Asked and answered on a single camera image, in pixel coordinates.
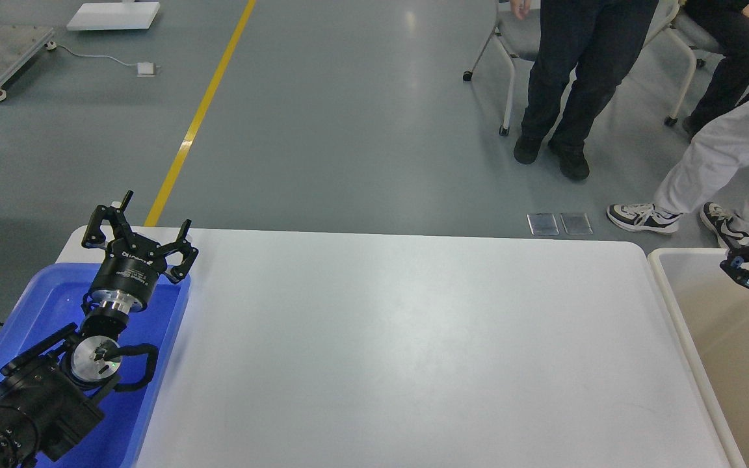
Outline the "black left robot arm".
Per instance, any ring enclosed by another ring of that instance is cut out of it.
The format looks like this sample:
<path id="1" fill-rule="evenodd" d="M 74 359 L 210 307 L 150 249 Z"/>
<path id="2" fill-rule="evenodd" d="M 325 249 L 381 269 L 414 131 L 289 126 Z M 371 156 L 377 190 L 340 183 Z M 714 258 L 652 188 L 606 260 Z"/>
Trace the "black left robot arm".
<path id="1" fill-rule="evenodd" d="M 145 388 L 157 372 L 158 346 L 119 338 L 131 314 L 148 308 L 158 279 L 187 279 L 199 251 L 187 238 L 190 220 L 166 244 L 133 231 L 125 218 L 132 198 L 128 190 L 120 205 L 98 205 L 87 223 L 81 246 L 105 257 L 83 296 L 83 322 L 1 368 L 0 467 L 33 467 L 39 454 L 59 460 L 104 419 L 106 396 Z"/>

